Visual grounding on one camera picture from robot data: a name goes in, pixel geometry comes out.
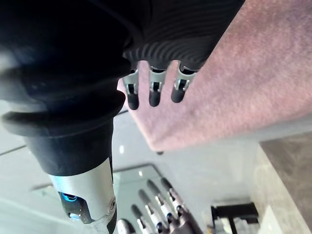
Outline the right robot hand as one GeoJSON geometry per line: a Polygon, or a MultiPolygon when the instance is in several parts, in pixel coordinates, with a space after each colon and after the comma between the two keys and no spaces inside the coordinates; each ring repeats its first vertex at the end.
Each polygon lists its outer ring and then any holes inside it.
{"type": "Polygon", "coordinates": [[[149,104],[179,62],[179,103],[243,5],[241,0],[3,0],[0,98],[5,129],[24,138],[67,216],[115,229],[113,119],[139,106],[138,63],[149,64],[149,104]]]}

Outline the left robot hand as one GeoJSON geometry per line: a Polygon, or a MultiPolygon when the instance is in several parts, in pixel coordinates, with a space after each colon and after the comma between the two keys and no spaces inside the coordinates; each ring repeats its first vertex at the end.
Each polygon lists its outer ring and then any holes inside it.
{"type": "Polygon", "coordinates": [[[203,233],[168,179],[119,181],[116,189],[116,234],[203,233]]]}

